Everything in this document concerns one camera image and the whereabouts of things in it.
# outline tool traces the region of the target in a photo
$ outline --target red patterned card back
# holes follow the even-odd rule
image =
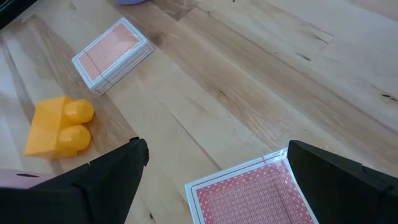
[[[195,223],[316,221],[283,159],[260,160],[236,170],[232,168],[230,172],[188,184],[186,189]]]

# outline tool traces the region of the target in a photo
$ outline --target black plastic piece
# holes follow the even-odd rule
[[[37,0],[0,0],[0,29],[19,16]]]
[[[287,157],[319,223],[398,223],[398,179],[300,141]]]
[[[1,223],[122,224],[148,161],[145,140],[134,138],[30,189],[0,188]]]

